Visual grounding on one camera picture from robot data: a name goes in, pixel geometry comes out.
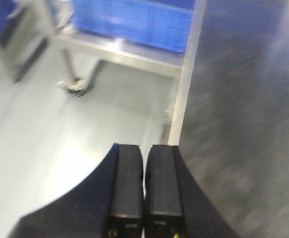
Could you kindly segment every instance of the gray floor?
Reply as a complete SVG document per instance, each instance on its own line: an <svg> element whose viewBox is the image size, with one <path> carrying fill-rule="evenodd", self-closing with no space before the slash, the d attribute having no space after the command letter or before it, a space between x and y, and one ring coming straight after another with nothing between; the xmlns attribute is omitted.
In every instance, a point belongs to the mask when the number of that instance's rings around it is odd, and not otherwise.
<svg viewBox="0 0 289 238"><path fill-rule="evenodd" d="M103 63L80 98L59 80L51 52L20 83L0 74L0 238L80 183L113 143L140 145L146 158L161 139L170 78Z"/></svg>
<svg viewBox="0 0 289 238"><path fill-rule="evenodd" d="M208 0L180 142L243 238L289 238L289 1Z"/></svg>

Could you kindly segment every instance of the metal frame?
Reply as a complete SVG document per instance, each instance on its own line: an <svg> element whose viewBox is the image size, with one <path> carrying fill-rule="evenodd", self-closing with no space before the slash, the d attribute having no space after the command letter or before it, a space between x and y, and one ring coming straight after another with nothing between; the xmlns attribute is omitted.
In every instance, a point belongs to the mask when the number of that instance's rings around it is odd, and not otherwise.
<svg viewBox="0 0 289 238"><path fill-rule="evenodd" d="M0 69L14 82L23 77L47 44L44 36L39 36L38 45L30 53L23 51L24 46L33 41L34 30L37 29L37 16L31 3L20 5L11 17L17 18L18 14L21 14L20 19L8 36L7 44L3 45L0 42Z"/></svg>
<svg viewBox="0 0 289 238"><path fill-rule="evenodd" d="M186 52L173 53L157 48L131 43L121 38L108 38L99 35L82 33L69 22L57 28L46 0L34 0L35 10L49 33L49 40L55 49L63 71L67 90L81 95L90 82L90 75L100 60L165 75L173 78L171 103L166 110L167 121L162 142L168 145L178 145L182 122L196 51L199 41L206 0L197 0L188 37ZM72 52L88 53L94 56L91 73L87 77L77 77L73 68Z"/></svg>

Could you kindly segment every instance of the metal shelf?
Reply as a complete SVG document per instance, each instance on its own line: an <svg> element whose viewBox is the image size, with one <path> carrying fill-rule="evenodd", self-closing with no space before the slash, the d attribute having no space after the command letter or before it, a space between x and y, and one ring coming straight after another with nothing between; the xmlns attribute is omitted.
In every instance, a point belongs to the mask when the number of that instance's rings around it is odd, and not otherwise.
<svg viewBox="0 0 289 238"><path fill-rule="evenodd" d="M102 60L174 77L182 68L184 53L133 43L123 38L111 38L84 33L72 24L54 37L59 48L71 48L89 53Z"/></svg>
<svg viewBox="0 0 289 238"><path fill-rule="evenodd" d="M62 6L59 12L65 12L65 14L63 16L58 14L59 22L54 21L55 17L53 17L46 0L35 0L33 3L36 5L36 12L49 34L49 40L62 65L64 74L62 85L69 92L82 95L90 81L90 78L79 78L73 69L74 54L77 52L93 57L91 63L87 61L91 71L96 68L97 62L105 60L173 78L173 88L170 92L171 102L166 110L167 119L162 142L178 145L206 1L197 0L195 3L185 53L148 47L122 38L81 32L69 22L70 17L68 16L73 13L70 1L61 2Z"/></svg>

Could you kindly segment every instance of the caster wheel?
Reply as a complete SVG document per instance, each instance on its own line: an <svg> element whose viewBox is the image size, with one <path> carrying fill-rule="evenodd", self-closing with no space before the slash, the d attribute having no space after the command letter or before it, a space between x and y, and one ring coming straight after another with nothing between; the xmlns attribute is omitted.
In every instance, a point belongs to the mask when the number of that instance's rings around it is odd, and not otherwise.
<svg viewBox="0 0 289 238"><path fill-rule="evenodd" d="M72 90L72 89L68 89L67 90L68 93L74 97L80 97L84 95L84 91L83 90Z"/></svg>

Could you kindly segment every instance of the metal cart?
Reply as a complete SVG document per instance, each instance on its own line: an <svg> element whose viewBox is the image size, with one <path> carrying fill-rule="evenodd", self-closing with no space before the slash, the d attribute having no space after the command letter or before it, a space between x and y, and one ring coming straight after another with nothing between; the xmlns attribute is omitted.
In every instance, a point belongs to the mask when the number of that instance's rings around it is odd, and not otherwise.
<svg viewBox="0 0 289 238"><path fill-rule="evenodd" d="M76 29L70 22L73 13L69 1L57 1L56 11L51 10L51 1L34 0L35 11L48 39L60 61L63 82L60 84L75 95L82 95L90 85L92 75L100 60L105 60L173 78L171 103L166 110L162 142L179 143L187 96L195 63L199 35L206 0L197 0L185 53L174 53L158 48L132 43L122 38L109 38L87 34ZM81 53L92 58L82 57ZM78 69L87 64L87 70Z"/></svg>
<svg viewBox="0 0 289 238"><path fill-rule="evenodd" d="M19 4L0 33L0 69L18 82L47 46L31 2Z"/></svg>

